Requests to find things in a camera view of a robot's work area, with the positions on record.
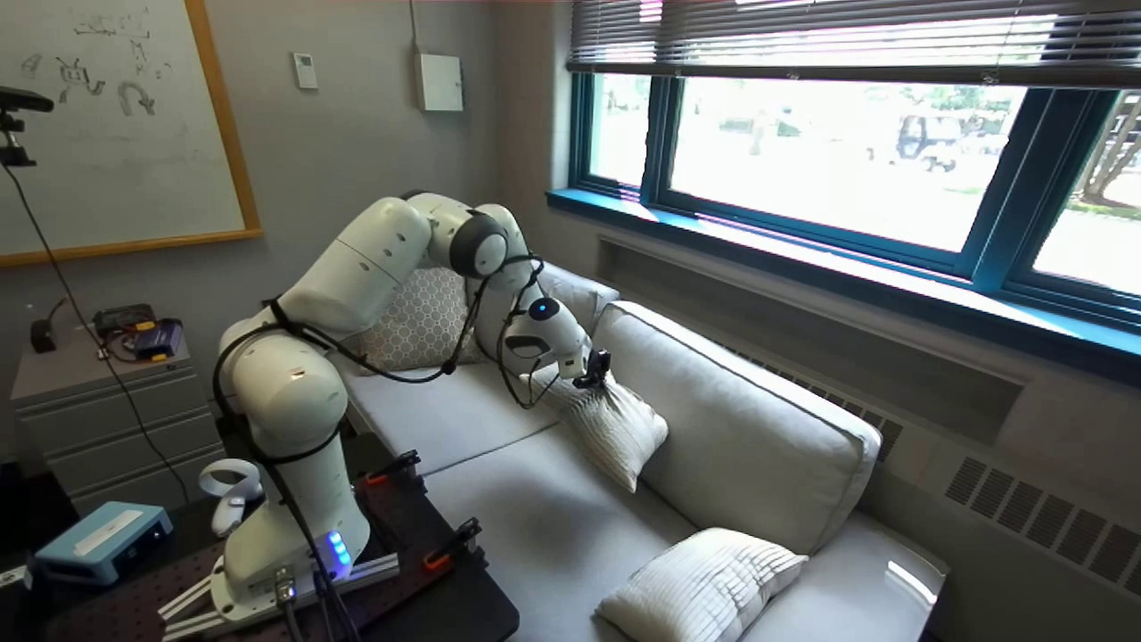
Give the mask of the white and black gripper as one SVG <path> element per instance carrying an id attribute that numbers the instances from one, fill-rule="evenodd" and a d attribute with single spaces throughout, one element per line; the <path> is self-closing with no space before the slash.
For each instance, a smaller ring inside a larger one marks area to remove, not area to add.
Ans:
<path id="1" fill-rule="evenodd" d="M 590 331 L 558 298 L 536 298 L 507 317 L 502 362 L 514 376 L 553 369 L 577 390 L 607 390 L 609 349 L 594 349 Z"/>

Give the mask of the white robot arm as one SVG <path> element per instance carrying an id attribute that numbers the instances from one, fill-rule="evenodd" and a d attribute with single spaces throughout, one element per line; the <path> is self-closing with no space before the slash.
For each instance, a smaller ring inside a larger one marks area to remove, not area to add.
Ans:
<path id="1" fill-rule="evenodd" d="M 422 270 L 468 282 L 456 343 L 494 357 L 502 380 L 594 390 L 607 355 L 542 289 L 547 261 L 501 205 L 444 192 L 381 198 L 258 313 L 227 325 L 216 400 L 249 438 L 245 463 L 269 478 L 260 506 L 222 538 L 216 568 L 161 608 L 161 642 L 198 642 L 304 609 L 342 615 L 355 594 L 400 576 L 380 547 L 369 488 L 349 476 L 342 421 L 355 373 L 388 369 L 355 345 Z"/>

